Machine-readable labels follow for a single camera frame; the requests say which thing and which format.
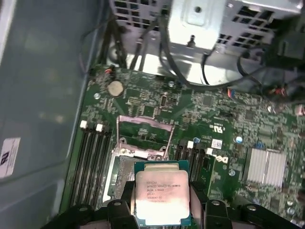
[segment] chip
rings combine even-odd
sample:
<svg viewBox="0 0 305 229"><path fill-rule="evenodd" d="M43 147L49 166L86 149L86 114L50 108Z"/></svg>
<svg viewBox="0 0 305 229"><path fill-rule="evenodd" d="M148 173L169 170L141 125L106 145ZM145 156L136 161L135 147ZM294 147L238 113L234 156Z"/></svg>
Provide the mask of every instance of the chip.
<svg viewBox="0 0 305 229"><path fill-rule="evenodd" d="M254 111L246 111L246 114L245 114L244 118L246 120L253 121L254 120L254 116L255 116L255 112Z"/></svg>
<svg viewBox="0 0 305 229"><path fill-rule="evenodd" d="M278 212L280 208L280 201L274 197L270 200L270 209L274 212Z"/></svg>
<svg viewBox="0 0 305 229"><path fill-rule="evenodd" d="M136 216L146 225L180 225L190 215L185 170L140 171L136 174Z"/></svg>
<svg viewBox="0 0 305 229"><path fill-rule="evenodd" d="M202 103L203 103L203 105L205 105L205 106L212 106L213 98L210 97L210 96L205 96L205 97L203 97Z"/></svg>

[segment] white slot latch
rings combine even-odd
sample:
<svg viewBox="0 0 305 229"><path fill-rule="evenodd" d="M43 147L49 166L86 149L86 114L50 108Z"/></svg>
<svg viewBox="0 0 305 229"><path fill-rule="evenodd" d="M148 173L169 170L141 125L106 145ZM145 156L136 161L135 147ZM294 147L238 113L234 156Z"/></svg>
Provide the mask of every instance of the white slot latch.
<svg viewBox="0 0 305 229"><path fill-rule="evenodd" d="M87 129L87 127L88 127L87 121L81 120L80 128L81 129Z"/></svg>
<svg viewBox="0 0 305 229"><path fill-rule="evenodd" d="M97 132L102 132L102 130L103 130L103 125L102 125L102 124L97 124L95 130L96 130Z"/></svg>

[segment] black cable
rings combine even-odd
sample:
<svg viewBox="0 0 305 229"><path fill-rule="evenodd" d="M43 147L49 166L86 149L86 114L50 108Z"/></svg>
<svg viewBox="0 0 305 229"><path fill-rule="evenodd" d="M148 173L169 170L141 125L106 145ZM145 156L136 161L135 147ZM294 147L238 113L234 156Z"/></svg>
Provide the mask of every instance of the black cable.
<svg viewBox="0 0 305 229"><path fill-rule="evenodd" d="M243 58L245 55L247 55L251 50L255 50L255 49L265 49L267 48L268 46L267 45L260 45L260 46L255 46L255 47L251 47L247 50L245 50L237 59L237 70L238 72L240 73L240 75L242 75L243 77L245 77L246 75L248 75L248 73L244 70L244 68L242 67L242 64L241 64L241 58ZM253 81L254 83L256 84L259 84L259 85L263 85L259 80L257 80L256 78L254 77L251 77L250 78L251 81Z"/></svg>
<svg viewBox="0 0 305 229"><path fill-rule="evenodd" d="M202 81L202 79L201 79L201 82L202 82L202 83L204 82L206 85L210 85L210 84L209 84L208 80L206 79L205 72L204 72L204 67L205 67L205 63L206 63L206 61L208 60L209 56L212 55L212 53L213 53L214 51L215 51L215 46L212 48L212 51L211 51L210 54L204 53L204 54L202 55L201 70L202 70L202 79L203 79L203 81Z"/></svg>
<svg viewBox="0 0 305 229"><path fill-rule="evenodd" d="M137 40L137 46L135 48L135 52L134 52L134 57L132 59L132 62L130 64L130 67L129 69L132 69L134 70L135 68L135 65L138 61L138 58L140 56L140 52L141 52L141 49L142 49L142 43L143 43L143 39L145 38L145 36L150 32L152 31L156 26L158 25L158 20L154 20L145 30L144 32L141 34L141 36L138 38Z"/></svg>
<svg viewBox="0 0 305 229"><path fill-rule="evenodd" d="M111 21L111 26L112 26L112 35L114 38L114 46L116 49L119 66L121 68L127 68L127 63L126 63L127 54L126 54L126 51L124 49L124 45L122 42L119 25L118 25L117 21Z"/></svg>
<svg viewBox="0 0 305 229"><path fill-rule="evenodd" d="M167 71L167 73L172 77L172 78L177 78L177 76L175 74L173 74L170 70L170 68L164 63L163 59L162 59L162 44L159 44L159 62L162 65L163 69Z"/></svg>
<svg viewBox="0 0 305 229"><path fill-rule="evenodd" d="M111 37L112 37L111 25L110 23L108 23L103 37L101 52L99 53L99 56L97 58L97 63L101 63L101 64L107 63L107 56L108 56L109 46L111 43Z"/></svg>
<svg viewBox="0 0 305 229"><path fill-rule="evenodd" d="M89 34L93 33L94 31L96 31L96 30L98 30L98 29L100 29L100 28L102 28L103 26L107 25L110 21L115 20L115 19L116 19L116 17L114 16L114 17L109 18L109 19L106 20L106 21L102 21L100 24L98 24L97 26L93 27L92 29L90 29L90 30L84 32L84 33L81 35L81 39L80 39L80 40L81 40L81 48L80 48L80 52L79 52L79 63L80 63L80 67L81 67L81 69L82 69L82 71L83 71L84 73L87 73L87 71L86 71L86 67L85 67L85 64L84 64L84 59L83 59L82 50L83 50L83 45L84 45L84 42L85 42L86 37L87 37Z"/></svg>
<svg viewBox="0 0 305 229"><path fill-rule="evenodd" d="M263 71L264 69L266 69L266 67L261 67L255 71L253 71L252 73L246 75L245 77L238 79L238 80L233 80L231 82L227 82L227 83L223 83L223 84L218 84L218 85L211 85L211 86L203 86L203 85L195 85L195 84L190 84L186 78L182 75L182 73L180 72L180 69L178 68L177 64L175 63L170 49L169 49L169 36L168 36L168 31L167 31L167 22L164 16L160 16L159 17L159 31L161 34L161 43L162 43L162 48L163 51L165 53L165 56L167 58L168 64L171 67L171 69L175 72L175 74L177 75L179 81L183 84L185 84L187 87L196 90L196 91L211 91L211 90L216 90L216 89L220 89L220 88L224 88L224 87L228 87L228 86L232 86L235 85L237 83L240 83L246 79L251 78L253 75L258 74L259 72Z"/></svg>

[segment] silver heatsink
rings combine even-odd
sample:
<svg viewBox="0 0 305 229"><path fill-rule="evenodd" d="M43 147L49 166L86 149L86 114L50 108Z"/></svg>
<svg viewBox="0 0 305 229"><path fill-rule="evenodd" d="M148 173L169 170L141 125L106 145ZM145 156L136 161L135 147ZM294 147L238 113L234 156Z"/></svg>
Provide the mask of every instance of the silver heatsink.
<svg viewBox="0 0 305 229"><path fill-rule="evenodd" d="M252 149L248 153L249 167L244 178L249 182L281 187L286 165L286 155L272 150Z"/></svg>

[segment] sticker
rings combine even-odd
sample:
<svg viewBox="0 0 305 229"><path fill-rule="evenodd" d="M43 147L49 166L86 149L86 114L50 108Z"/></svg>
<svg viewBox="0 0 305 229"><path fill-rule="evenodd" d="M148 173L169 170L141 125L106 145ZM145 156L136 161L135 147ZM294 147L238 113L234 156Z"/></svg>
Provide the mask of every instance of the sticker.
<svg viewBox="0 0 305 229"><path fill-rule="evenodd" d="M211 145L212 148L221 149L222 145L223 145L222 140L218 140L218 139L213 139L212 140L212 145Z"/></svg>
<svg viewBox="0 0 305 229"><path fill-rule="evenodd" d="M19 137L4 140L0 156L0 178L13 174L19 143Z"/></svg>

